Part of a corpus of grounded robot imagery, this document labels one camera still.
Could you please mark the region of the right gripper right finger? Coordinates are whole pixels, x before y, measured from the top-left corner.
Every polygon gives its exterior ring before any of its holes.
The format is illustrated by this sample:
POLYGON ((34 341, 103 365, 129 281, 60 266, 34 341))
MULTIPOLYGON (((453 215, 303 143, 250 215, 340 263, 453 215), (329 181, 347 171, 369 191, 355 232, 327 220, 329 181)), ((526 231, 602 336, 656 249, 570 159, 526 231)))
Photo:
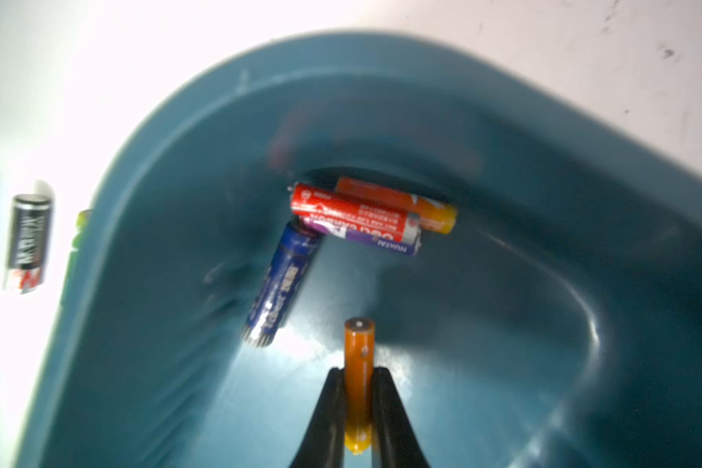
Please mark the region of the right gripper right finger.
POLYGON ((390 370, 372 374, 372 466, 429 468, 390 370))

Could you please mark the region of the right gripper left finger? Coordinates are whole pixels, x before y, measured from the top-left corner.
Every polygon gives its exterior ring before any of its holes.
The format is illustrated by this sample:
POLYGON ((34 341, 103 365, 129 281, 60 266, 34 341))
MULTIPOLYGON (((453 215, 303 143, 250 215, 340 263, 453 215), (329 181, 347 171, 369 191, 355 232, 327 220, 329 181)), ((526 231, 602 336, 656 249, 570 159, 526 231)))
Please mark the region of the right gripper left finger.
POLYGON ((344 464, 347 396, 344 372, 331 368, 292 468, 341 468, 344 464))

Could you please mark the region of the orange yellow AAA battery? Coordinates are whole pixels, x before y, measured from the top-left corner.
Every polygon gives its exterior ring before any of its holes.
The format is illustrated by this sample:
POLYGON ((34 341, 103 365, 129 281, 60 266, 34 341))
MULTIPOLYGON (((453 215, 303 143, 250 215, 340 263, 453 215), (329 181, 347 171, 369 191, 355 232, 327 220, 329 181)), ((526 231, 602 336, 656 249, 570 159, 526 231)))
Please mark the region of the orange yellow AAA battery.
POLYGON ((346 391, 345 446, 358 456, 372 444, 372 374, 376 326, 356 317, 344 324, 344 383, 346 391))

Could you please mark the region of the purple AAA battery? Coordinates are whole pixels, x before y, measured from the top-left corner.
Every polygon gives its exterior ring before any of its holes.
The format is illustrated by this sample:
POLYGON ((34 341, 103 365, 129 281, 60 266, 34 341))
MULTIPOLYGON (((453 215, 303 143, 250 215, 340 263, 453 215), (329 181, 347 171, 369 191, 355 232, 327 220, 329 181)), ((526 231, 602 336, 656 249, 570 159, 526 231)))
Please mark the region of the purple AAA battery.
POLYGON ((302 220, 308 227, 319 231, 322 234, 335 236, 357 244, 376 247, 388 252, 401 253, 402 255, 416 255, 421 247, 420 235, 415 237, 415 241, 413 241, 412 244, 406 244, 403 242, 388 240, 378 235, 366 234, 351 228, 334 226, 331 224, 331 222, 318 222, 318 220, 310 220, 308 216, 301 216, 300 220, 302 220))

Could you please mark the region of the teal plastic storage box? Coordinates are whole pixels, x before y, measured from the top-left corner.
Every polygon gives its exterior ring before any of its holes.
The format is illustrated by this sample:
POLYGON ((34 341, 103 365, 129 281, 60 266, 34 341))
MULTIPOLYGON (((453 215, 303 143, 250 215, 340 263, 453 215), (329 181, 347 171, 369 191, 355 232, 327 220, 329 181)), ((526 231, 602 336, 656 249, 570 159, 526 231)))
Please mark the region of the teal plastic storage box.
POLYGON ((475 58, 309 36, 159 107, 97 195, 19 467, 288 467, 343 324, 433 467, 702 467, 702 179, 475 58), (408 257, 324 241, 241 339, 294 183, 443 200, 408 257))

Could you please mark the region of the green AAA battery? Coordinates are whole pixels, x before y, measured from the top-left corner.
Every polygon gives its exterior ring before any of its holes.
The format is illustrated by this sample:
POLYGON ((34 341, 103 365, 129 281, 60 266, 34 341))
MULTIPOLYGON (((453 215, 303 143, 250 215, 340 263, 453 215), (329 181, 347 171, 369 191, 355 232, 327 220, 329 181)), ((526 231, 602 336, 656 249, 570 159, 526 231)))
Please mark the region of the green AAA battery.
POLYGON ((84 232, 88 226, 89 219, 91 218, 92 210, 84 210, 78 213, 75 224, 75 234, 71 242, 71 249, 68 256, 68 262, 66 267, 66 276, 64 277, 64 284, 62 285, 62 295, 60 296, 60 307, 64 307, 64 302, 66 301, 68 285, 73 277, 74 269, 77 261, 77 257, 80 252, 81 245, 83 243, 84 232))

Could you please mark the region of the dark AAA battery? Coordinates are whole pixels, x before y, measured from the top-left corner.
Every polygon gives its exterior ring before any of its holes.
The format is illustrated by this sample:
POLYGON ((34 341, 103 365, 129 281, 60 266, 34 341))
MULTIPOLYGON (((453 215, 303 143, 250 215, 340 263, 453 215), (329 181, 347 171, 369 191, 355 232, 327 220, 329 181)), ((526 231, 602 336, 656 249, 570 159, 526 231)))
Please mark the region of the dark AAA battery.
POLYGON ((36 290, 43 282, 53 202, 39 194, 13 198, 4 289, 17 294, 36 290))

